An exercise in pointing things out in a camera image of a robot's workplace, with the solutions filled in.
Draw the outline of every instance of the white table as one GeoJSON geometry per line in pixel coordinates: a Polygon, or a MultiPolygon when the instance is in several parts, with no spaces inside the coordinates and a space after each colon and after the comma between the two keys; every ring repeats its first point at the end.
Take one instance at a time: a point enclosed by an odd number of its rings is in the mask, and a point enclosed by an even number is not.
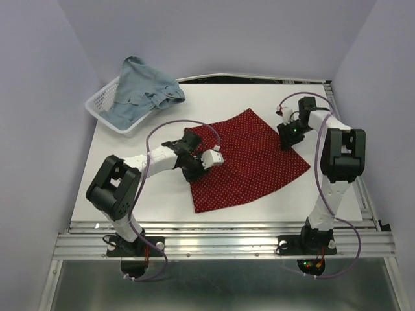
{"type": "MultiPolygon", "coordinates": [[[[141,123],[141,128],[133,138],[123,137],[97,123],[71,219],[73,222],[106,220],[85,198],[89,184],[108,155],[115,154],[123,158],[144,154],[145,138],[157,125],[175,119],[193,119],[206,123],[224,121],[244,109],[252,108],[276,130],[276,126],[281,123],[281,117],[275,114],[276,107],[287,95],[299,91],[326,95],[322,85],[312,84],[182,84],[181,88],[187,100],[174,108],[149,116],[141,123]]],[[[300,98],[301,95],[292,97],[286,101],[286,105],[296,110],[300,98]]],[[[327,107],[323,100],[317,98],[316,101],[318,106],[327,107]]],[[[165,141],[181,138],[184,128],[188,126],[196,124],[176,123],[161,128],[152,136],[150,147],[155,148],[165,141]]],[[[152,176],[146,182],[134,209],[134,216],[138,222],[302,222],[313,210],[318,197],[313,175],[316,136],[316,132],[310,132],[303,142],[294,147],[311,168],[268,196],[244,205],[196,214],[189,184],[180,170],[172,170],[152,176]]],[[[361,221],[358,197],[355,189],[350,187],[344,195],[338,216],[361,221]]]]}

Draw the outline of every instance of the gray wall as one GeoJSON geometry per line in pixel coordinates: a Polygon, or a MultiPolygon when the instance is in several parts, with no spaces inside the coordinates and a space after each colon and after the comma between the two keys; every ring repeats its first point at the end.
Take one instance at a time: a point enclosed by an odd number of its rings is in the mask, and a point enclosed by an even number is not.
{"type": "Polygon", "coordinates": [[[84,101],[99,87],[55,0],[0,9],[0,303],[37,310],[91,139],[84,101]]]}
{"type": "Polygon", "coordinates": [[[174,75],[332,79],[375,0],[58,0],[100,79],[135,54],[174,75]]]}
{"type": "Polygon", "coordinates": [[[364,180],[415,307],[415,1],[378,0],[334,79],[342,118],[367,133],[364,180]]]}

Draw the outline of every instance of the blue cloth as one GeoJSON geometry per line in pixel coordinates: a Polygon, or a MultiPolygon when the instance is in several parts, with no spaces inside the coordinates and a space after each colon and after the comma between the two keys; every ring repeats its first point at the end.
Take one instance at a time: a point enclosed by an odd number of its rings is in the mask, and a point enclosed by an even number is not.
{"type": "Polygon", "coordinates": [[[179,83],[130,56],[121,68],[114,103],[100,115],[120,130],[126,130],[152,109],[166,109],[185,100],[179,83]]]}

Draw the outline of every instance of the red polka dot cloth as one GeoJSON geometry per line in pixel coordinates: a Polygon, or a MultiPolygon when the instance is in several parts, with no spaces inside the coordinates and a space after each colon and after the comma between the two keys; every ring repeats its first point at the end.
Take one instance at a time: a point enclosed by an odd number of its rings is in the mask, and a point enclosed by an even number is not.
{"type": "MultiPolygon", "coordinates": [[[[220,135],[224,164],[191,183],[195,212],[207,212],[252,202],[292,182],[310,165],[293,149],[281,151],[279,135],[248,109],[227,121],[211,124],[220,135]]],[[[201,136],[197,151],[217,144],[207,126],[186,128],[201,136]]]]}

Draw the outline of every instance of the white basket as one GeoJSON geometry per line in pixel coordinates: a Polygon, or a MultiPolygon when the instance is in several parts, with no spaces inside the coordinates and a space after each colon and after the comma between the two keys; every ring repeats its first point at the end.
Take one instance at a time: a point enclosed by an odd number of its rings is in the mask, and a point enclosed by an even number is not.
{"type": "Polygon", "coordinates": [[[144,116],[142,116],[140,119],[135,121],[133,125],[131,125],[126,130],[120,130],[119,128],[116,128],[114,125],[109,123],[106,119],[102,118],[99,113],[102,110],[108,111],[112,104],[114,103],[114,97],[115,97],[115,91],[117,91],[119,76],[112,80],[110,83],[108,83],[106,86],[104,86],[102,89],[100,89],[98,92],[96,92],[90,99],[88,99],[85,103],[85,108],[101,123],[105,124],[107,127],[109,127],[111,130],[125,135],[127,137],[132,137],[135,132],[137,131],[138,124],[144,120],[146,117],[148,117],[154,110],[149,111],[144,116]]]}

